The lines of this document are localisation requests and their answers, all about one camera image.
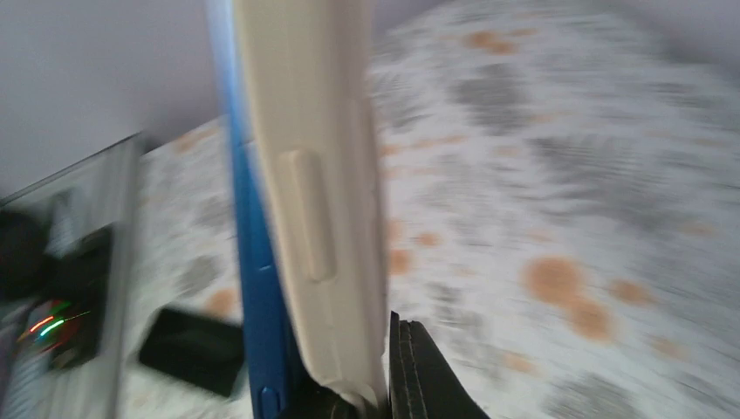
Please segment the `bed sheet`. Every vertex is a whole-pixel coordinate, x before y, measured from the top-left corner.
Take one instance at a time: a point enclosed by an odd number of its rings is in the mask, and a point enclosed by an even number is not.
[[[496,419],[740,417],[740,90],[591,0],[458,1],[376,45],[390,308]],[[251,417],[135,365],[239,321],[218,121],[145,156],[122,417]]]

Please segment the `patterned bedspread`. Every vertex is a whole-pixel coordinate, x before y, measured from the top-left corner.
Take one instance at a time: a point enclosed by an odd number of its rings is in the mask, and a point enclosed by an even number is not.
[[[491,417],[740,417],[731,78],[601,3],[500,0],[393,32],[372,82],[391,308]],[[164,236],[141,245],[129,351],[171,299],[238,319],[223,142],[211,124],[145,157]],[[250,417],[126,371],[124,417]]]

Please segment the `black device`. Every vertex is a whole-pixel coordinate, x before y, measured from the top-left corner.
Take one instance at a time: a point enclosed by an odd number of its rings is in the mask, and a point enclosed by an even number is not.
[[[244,367],[242,328],[164,307],[141,346],[139,362],[228,397]]]
[[[50,278],[53,265],[44,251],[49,227],[30,214],[0,209],[0,298],[32,295]]]
[[[418,321],[391,313],[390,409],[392,419],[489,419],[457,380]],[[341,397],[307,382],[277,419],[358,419]]]
[[[100,349],[113,253],[113,226],[82,237],[57,263],[43,298],[53,301],[53,320],[63,320],[45,337],[52,345],[51,367],[71,368],[94,358]]]

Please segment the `gray pattern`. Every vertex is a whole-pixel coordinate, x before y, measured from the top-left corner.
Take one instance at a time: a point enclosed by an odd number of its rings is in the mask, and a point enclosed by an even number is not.
[[[480,79],[463,80],[450,93],[455,102],[469,109],[471,122],[490,135],[507,135],[523,127],[524,95],[511,65],[487,65],[478,73]]]
[[[711,199],[729,210],[740,204],[740,166],[738,154],[701,155],[693,150],[661,153],[659,164],[676,175],[693,179],[697,188],[711,192]]]
[[[697,124],[740,134],[738,109],[722,98],[701,93],[697,86],[681,83],[655,83],[652,84],[652,89],[659,100],[676,107]]]
[[[656,57],[672,65],[708,64],[707,59],[699,57],[694,52],[684,51],[677,45],[665,45]]]
[[[180,276],[180,291],[184,297],[192,297],[213,283],[221,273],[216,259],[199,256],[191,261],[188,269]]]
[[[423,191],[420,199],[443,210],[457,242],[471,250],[490,252],[516,244],[518,220],[497,206],[485,190],[494,180],[485,168],[467,163],[460,155],[443,155],[435,163],[443,177]],[[495,230],[492,241],[488,230]]]
[[[665,48],[664,44],[650,42],[653,39],[646,39],[645,37],[635,37],[632,32],[625,31],[623,26],[624,24],[620,24],[620,22],[592,18],[576,19],[567,25],[579,35],[589,37],[595,42],[610,47],[610,51],[614,49],[648,57],[662,53]]]
[[[193,409],[185,415],[178,416],[177,419],[239,419],[241,413],[237,413],[229,408],[199,408]]]
[[[613,138],[531,141],[549,171],[550,200],[570,203],[568,216],[605,216],[641,233],[665,233],[690,218],[675,190],[644,155]]]
[[[740,402],[729,398],[714,384],[692,374],[682,374],[675,382],[682,394],[698,405],[704,417],[735,418],[740,415]]]
[[[596,374],[554,386],[545,411],[555,419],[640,419],[644,417],[624,389]]]
[[[493,385],[505,384],[502,351],[489,343],[488,324],[479,313],[464,307],[460,290],[445,284],[432,284],[429,294],[433,301],[434,325],[438,343],[444,342],[455,352],[454,361],[482,374]]]
[[[546,10],[552,17],[591,18],[620,10],[611,2],[591,0],[524,0],[533,10]]]
[[[229,228],[233,219],[234,214],[231,204],[214,197],[201,204],[195,222],[213,230],[221,231]]]
[[[719,257],[719,249],[702,249],[686,242],[673,237],[656,244],[641,256],[636,271],[661,293],[667,303],[662,308],[682,320],[692,333],[737,347],[740,265],[731,261],[733,256]]]
[[[606,68],[605,58],[597,52],[582,52],[559,48],[535,58],[534,67],[552,83],[583,86],[597,72]]]
[[[388,72],[375,77],[373,98],[384,120],[397,132],[408,132],[427,117],[418,94],[403,74]]]
[[[458,12],[452,16],[452,24],[485,23],[511,9],[510,3],[493,0],[463,0],[458,3],[461,5]]]
[[[396,34],[389,34],[373,46],[373,62],[376,65],[401,62],[410,53],[408,41]]]

